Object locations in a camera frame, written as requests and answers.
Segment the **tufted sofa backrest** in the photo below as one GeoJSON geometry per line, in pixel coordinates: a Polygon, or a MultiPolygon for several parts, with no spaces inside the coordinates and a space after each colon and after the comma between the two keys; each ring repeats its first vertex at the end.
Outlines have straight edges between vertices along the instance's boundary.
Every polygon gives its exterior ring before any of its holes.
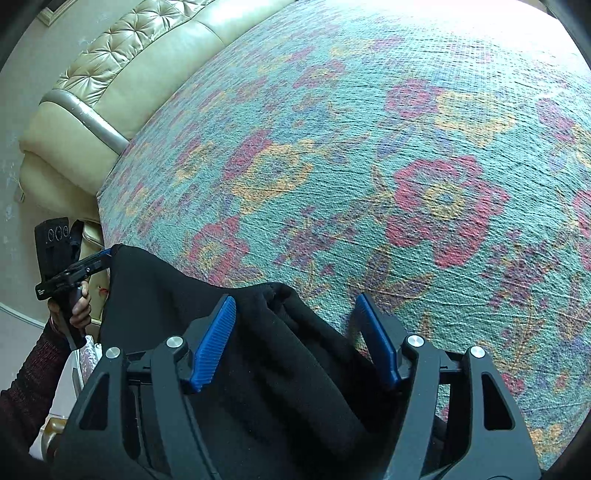
{"type": "Polygon", "coordinates": [[[144,0],[41,100],[20,140],[21,187],[99,222],[96,193],[128,141],[216,53],[293,0],[144,0]]]}

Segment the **floral carpet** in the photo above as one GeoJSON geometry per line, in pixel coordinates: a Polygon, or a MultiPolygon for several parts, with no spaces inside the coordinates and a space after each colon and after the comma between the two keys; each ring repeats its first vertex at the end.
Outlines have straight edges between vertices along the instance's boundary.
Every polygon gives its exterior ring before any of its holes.
{"type": "Polygon", "coordinates": [[[298,1],[130,142],[105,238],[287,283],[360,348],[363,291],[436,346],[484,346],[548,466],[591,402],[590,92],[563,27],[517,1],[298,1]]]}

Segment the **floor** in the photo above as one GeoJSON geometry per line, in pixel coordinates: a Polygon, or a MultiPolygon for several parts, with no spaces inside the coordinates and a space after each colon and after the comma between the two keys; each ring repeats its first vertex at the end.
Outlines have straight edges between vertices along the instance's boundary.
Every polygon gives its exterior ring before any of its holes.
{"type": "MultiPolygon", "coordinates": [[[[39,327],[29,325],[22,320],[0,310],[0,390],[10,387],[18,370],[35,346],[41,335],[39,327]]],[[[72,360],[70,356],[57,386],[57,392],[50,415],[67,417],[72,411],[76,394],[72,384],[72,360]]],[[[40,437],[31,447],[31,454],[41,458],[40,437]]]]}

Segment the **silver screw head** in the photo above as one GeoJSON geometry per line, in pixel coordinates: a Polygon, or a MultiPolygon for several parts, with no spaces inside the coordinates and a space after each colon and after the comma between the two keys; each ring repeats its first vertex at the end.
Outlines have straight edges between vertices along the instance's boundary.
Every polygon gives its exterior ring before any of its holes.
{"type": "Polygon", "coordinates": [[[472,348],[470,348],[470,353],[472,354],[472,356],[475,356],[476,358],[482,358],[486,355],[484,349],[478,345],[475,345],[472,348]]]}
{"type": "Polygon", "coordinates": [[[425,340],[423,340],[423,337],[421,337],[419,335],[411,335],[410,337],[407,338],[407,342],[409,345],[412,345],[415,347],[420,347],[425,344],[425,340]]]}
{"type": "Polygon", "coordinates": [[[119,350],[119,347],[116,346],[112,346],[111,348],[109,348],[106,352],[105,352],[105,356],[107,358],[117,358],[119,356],[119,354],[121,353],[121,350],[119,350]]]}
{"type": "Polygon", "coordinates": [[[166,340],[166,346],[170,348],[178,348],[183,344],[183,337],[174,336],[166,340]]]}

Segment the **white wall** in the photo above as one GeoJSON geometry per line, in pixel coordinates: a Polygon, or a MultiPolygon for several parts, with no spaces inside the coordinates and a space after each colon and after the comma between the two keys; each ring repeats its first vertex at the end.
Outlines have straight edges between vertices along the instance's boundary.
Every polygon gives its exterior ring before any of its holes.
{"type": "Polygon", "coordinates": [[[140,0],[78,0],[52,26],[35,19],[0,72],[0,303],[45,321],[37,301],[35,225],[57,215],[14,202],[22,162],[18,137],[59,74],[101,32],[140,0]]]}

